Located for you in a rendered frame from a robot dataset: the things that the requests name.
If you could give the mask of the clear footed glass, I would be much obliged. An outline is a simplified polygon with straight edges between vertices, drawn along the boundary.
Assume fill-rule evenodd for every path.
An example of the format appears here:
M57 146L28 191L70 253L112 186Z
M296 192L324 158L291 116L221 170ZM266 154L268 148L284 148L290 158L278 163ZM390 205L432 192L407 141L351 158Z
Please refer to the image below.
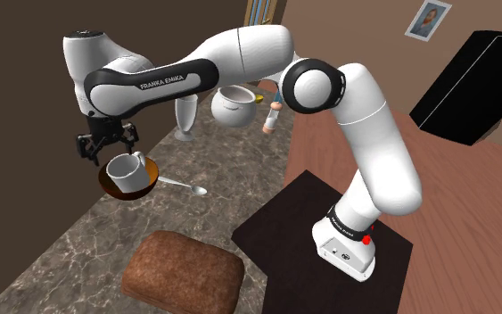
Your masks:
M175 101L175 114L177 130L175 138L180 141L192 141L194 136L192 128L196 120L198 108L198 96L189 95L178 98Z

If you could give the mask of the brown bowl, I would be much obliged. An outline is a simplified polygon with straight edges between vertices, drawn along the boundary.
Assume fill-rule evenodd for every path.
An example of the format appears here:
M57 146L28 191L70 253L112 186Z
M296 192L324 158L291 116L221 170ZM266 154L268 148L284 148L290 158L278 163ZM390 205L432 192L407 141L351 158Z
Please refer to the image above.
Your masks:
M106 172L106 167L108 163L105 163L99 170L98 173L98 180L99 183L102 187L102 189L110 196L122 200L122 201L133 201L139 198L144 197L145 195L149 194L153 188L155 187L157 181L158 181L158 176L160 175L160 170L155 163L154 160L146 157L146 165L145 169L148 172L150 176L150 183L149 185L141 189L139 191L135 191L132 193L123 193L120 191L120 189L115 185L115 183L112 181L112 179L108 176Z

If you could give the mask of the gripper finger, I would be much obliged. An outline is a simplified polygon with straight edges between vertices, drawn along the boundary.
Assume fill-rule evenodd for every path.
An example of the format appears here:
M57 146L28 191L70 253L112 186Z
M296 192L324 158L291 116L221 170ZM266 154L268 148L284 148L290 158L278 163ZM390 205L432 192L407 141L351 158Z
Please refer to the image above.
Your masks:
M120 135L119 140L126 146L127 152L132 153L135 143L139 141L136 126L129 122L122 127L123 133Z
M101 144L95 142L92 135L77 135L76 147L81 158L90 160L96 167L99 166L97 154L101 150Z

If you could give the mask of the wooden framed window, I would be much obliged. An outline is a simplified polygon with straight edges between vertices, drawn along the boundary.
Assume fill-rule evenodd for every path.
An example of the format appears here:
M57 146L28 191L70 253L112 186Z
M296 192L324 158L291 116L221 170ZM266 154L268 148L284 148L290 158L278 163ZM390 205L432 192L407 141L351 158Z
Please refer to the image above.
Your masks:
M271 24L276 11L277 0L248 0L243 25Z

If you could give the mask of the silver spoon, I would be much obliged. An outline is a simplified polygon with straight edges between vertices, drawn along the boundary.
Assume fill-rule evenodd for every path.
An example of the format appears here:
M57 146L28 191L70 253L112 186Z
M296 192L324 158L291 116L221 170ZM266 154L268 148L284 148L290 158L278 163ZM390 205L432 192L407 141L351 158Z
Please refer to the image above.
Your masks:
M208 191L205 188L201 187L201 186L188 185L188 184L176 181L174 179L165 178L163 176L158 176L158 180L160 182L164 182L164 183L168 183L168 184L172 184L172 185L176 185L176 186L187 187L187 188L189 188L191 190L191 192L193 194L196 194L196 195L205 195L206 193L208 193Z

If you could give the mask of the black cabinet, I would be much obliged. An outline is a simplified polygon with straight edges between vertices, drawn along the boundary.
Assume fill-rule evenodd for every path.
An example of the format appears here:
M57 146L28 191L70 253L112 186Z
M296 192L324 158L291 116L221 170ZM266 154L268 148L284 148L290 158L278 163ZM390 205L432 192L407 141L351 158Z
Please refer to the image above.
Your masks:
M473 145L502 119L502 31L476 30L409 113L422 131Z

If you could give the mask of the framed portrait picture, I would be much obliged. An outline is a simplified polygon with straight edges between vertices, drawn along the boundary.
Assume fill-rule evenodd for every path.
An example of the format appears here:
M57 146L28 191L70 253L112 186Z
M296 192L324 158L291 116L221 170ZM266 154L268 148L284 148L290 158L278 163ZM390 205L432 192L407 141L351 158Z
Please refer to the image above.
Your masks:
M440 0L424 0L405 36L428 42L451 7Z

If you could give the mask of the white round pot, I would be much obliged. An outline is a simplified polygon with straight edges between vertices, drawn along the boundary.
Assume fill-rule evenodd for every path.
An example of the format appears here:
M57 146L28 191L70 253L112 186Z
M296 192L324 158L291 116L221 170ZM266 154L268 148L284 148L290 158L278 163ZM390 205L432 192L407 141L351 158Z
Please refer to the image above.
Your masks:
M256 95L237 85L220 87L211 101L215 120L230 128L248 126L255 119L256 110Z

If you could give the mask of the pink and white bottle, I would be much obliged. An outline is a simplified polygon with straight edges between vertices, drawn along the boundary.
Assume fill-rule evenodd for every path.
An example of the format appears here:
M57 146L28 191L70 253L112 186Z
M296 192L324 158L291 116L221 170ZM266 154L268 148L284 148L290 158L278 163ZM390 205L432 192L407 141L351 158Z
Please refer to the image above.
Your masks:
M273 134L276 130L276 122L280 111L283 109L283 99L280 91L277 90L274 101L270 104L270 111L262 127L262 131L266 134Z

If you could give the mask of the white mug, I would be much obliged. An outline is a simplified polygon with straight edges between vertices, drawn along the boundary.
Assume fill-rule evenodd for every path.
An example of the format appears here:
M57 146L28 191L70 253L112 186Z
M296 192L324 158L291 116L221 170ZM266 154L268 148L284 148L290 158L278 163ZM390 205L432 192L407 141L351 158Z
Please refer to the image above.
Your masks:
M142 152L123 153L109 161L106 173L122 193L134 193L150 184Z

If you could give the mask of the brown bread loaf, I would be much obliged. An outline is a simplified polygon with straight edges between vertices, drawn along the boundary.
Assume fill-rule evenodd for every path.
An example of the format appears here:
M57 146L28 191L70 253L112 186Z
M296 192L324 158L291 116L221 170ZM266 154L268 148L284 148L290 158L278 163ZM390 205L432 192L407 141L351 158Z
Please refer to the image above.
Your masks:
M172 314L234 314L244 278L231 252L173 231L155 231L136 249L121 292Z

